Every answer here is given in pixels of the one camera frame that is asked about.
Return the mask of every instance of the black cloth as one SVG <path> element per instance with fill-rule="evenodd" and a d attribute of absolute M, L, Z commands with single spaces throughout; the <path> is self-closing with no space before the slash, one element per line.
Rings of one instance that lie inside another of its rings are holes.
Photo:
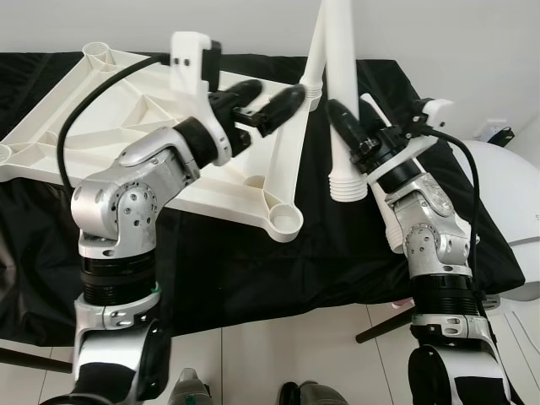
<path fill-rule="evenodd" d="M 0 139 L 80 57 L 0 54 Z M 222 59 L 223 70 L 289 84 L 298 83 L 304 66 L 303 57 Z M 357 68 L 359 93 L 372 93 L 392 120 L 404 122 L 418 95 L 397 63 L 359 61 Z M 448 145 L 437 143 L 419 160 L 469 220 L 472 188 Z M 163 316 L 175 334 L 410 296 L 407 262 L 388 248 L 374 198 L 334 202 L 327 180 L 331 167 L 322 100 L 305 135 L 295 199 L 304 226 L 295 240 L 279 244 L 262 229 L 163 210 L 158 280 Z M 484 207 L 479 234 L 479 286 L 494 294 L 522 285 L 516 259 Z M 0 183 L 0 338 L 73 343 L 73 301 L 82 290 L 77 240 L 61 187 L 28 179 Z"/>

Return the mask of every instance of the cylindrical hole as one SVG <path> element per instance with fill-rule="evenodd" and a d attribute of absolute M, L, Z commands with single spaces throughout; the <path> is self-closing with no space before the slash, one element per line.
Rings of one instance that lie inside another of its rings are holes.
<path fill-rule="evenodd" d="M 83 47 L 83 54 L 95 57 L 102 62 L 109 62 L 107 61 L 107 52 L 109 50 L 109 46 L 103 42 L 90 42 Z"/>
<path fill-rule="evenodd" d="M 100 189 L 95 195 L 95 203 L 99 203 L 101 201 L 101 198 L 103 198 L 103 190 Z"/>
<path fill-rule="evenodd" d="M 273 206 L 268 217 L 274 228 L 279 232 L 293 233 L 302 226 L 302 218 L 297 210 L 287 204 Z"/>
<path fill-rule="evenodd" d="M 82 187 L 79 187 L 77 190 L 75 190 L 75 194 L 73 194 L 73 199 L 77 201 L 78 196 L 81 194 L 81 191 L 83 190 Z"/>

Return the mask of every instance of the power outlet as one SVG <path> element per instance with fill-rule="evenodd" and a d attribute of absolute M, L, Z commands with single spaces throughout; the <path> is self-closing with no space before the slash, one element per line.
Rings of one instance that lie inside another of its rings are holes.
<path fill-rule="evenodd" d="M 488 119 L 476 132 L 474 138 L 478 141 L 488 142 L 497 132 L 508 127 L 508 120 L 504 118 Z"/>

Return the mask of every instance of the white wall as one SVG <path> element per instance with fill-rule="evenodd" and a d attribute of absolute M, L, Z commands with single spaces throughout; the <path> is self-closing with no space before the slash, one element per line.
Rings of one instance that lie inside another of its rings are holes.
<path fill-rule="evenodd" d="M 470 138 L 487 118 L 518 133 L 539 109 L 538 0 L 353 0 L 357 57 L 397 59 L 421 96 L 456 102 L 448 131 Z M 305 55 L 316 0 L 12 0 L 0 51 L 73 51 L 104 41 L 167 51 L 197 30 L 227 53 Z"/>
<path fill-rule="evenodd" d="M 507 148 L 540 170 L 540 114 L 516 135 Z"/>

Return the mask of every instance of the white tube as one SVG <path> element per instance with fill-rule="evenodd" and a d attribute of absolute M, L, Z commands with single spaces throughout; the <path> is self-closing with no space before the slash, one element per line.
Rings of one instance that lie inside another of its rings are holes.
<path fill-rule="evenodd" d="M 390 122 L 390 120 L 388 119 L 387 116 L 385 116 L 385 113 L 382 112 L 381 108 L 379 107 L 379 105 L 376 103 L 375 99 L 373 98 L 373 96 L 369 93 L 363 93 L 361 96 L 360 96 L 360 99 L 362 99 L 363 101 L 365 101 L 366 103 L 369 103 L 371 105 L 371 108 L 373 108 L 373 110 L 375 110 L 375 112 L 377 113 L 377 115 L 379 116 L 379 118 L 385 123 L 385 125 L 387 127 L 391 127 L 392 126 L 392 123 Z"/>
<path fill-rule="evenodd" d="M 311 39 L 310 54 L 305 64 L 304 75 L 300 83 L 305 86 L 305 97 L 313 99 L 310 111 L 316 110 L 322 96 L 322 73 L 327 62 L 324 44 L 324 4 L 319 7 L 319 15 Z"/>
<path fill-rule="evenodd" d="M 358 90 L 350 0 L 323 0 L 327 54 L 328 99 L 337 99 L 358 118 Z M 350 163 L 350 150 L 330 128 L 332 171 L 330 195 L 339 202 L 358 201 L 367 195 L 366 176 Z"/>
<path fill-rule="evenodd" d="M 403 254 L 402 227 L 399 225 L 399 222 L 397 222 L 394 210 L 388 207 L 388 204 L 385 201 L 385 192 L 382 191 L 379 183 L 372 184 L 371 191 L 373 192 L 373 196 L 377 201 L 379 211 L 381 211 L 382 219 L 385 221 L 386 240 L 388 240 L 388 245 L 390 246 L 391 251 L 397 254 Z"/>

